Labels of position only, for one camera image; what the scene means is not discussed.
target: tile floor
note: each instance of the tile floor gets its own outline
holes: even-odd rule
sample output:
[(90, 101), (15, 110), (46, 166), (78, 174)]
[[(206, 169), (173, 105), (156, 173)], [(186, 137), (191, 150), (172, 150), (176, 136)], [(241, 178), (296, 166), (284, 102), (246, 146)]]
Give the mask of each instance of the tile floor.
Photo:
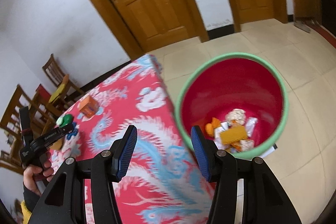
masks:
[[(191, 73), (228, 52), (264, 58), (285, 79), (290, 110), (278, 149), (265, 158), (303, 224), (320, 215), (336, 188), (336, 49), (314, 30), (308, 34), (275, 19), (243, 24), (242, 32), (201, 43), (197, 37), (151, 52), (163, 65), (173, 102)], [(239, 183), (237, 218), (241, 214)]]

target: yellow sleeve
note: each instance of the yellow sleeve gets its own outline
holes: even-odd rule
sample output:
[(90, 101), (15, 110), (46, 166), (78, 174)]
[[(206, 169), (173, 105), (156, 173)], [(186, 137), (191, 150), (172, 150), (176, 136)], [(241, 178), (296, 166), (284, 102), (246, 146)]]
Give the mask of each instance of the yellow sleeve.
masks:
[(32, 213), (27, 209), (25, 201), (21, 202), (21, 209), (23, 214), (23, 224), (28, 224), (29, 218)]

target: metal screw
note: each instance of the metal screw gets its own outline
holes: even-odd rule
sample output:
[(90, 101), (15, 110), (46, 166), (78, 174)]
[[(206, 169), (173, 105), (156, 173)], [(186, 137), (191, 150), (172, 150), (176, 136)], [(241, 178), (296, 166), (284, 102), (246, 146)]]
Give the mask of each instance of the metal screw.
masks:
[(108, 157), (108, 156), (111, 155), (111, 151), (110, 151), (110, 150), (104, 150), (104, 151), (101, 153), (101, 155), (102, 155), (103, 157)]
[(67, 158), (67, 159), (65, 160), (65, 163), (66, 163), (66, 164), (72, 164), (74, 161), (75, 161), (75, 160), (74, 160), (73, 158)]
[(226, 155), (226, 152), (225, 152), (225, 150), (220, 149), (220, 150), (217, 151), (217, 155), (220, 156), (220, 157), (224, 157)]
[(257, 163), (257, 164), (262, 164), (264, 162), (264, 160), (260, 157), (256, 157), (254, 158), (254, 161)]

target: small cardboard box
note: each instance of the small cardboard box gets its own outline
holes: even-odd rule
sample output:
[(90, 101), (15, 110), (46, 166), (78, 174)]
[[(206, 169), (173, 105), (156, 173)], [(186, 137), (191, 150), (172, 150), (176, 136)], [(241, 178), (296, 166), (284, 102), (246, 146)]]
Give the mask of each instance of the small cardboard box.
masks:
[(79, 103), (78, 109), (86, 117), (91, 118), (98, 111), (99, 104), (95, 99), (88, 95), (83, 101)]

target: tablecloth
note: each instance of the tablecloth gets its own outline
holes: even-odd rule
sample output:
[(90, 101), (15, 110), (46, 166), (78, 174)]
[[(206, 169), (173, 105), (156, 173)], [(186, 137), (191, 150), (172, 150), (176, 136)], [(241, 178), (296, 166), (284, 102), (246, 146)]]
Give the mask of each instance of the tablecloth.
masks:
[[(88, 95), (100, 107), (90, 119), (75, 103), (65, 114), (75, 117), (79, 133), (52, 151), (52, 166), (56, 171), (70, 156), (94, 157), (133, 124), (138, 139), (129, 169), (113, 183), (123, 223), (206, 223), (213, 188), (179, 135), (160, 66), (154, 56), (144, 55), (92, 89)], [(85, 210), (93, 224), (90, 180), (85, 181)]]

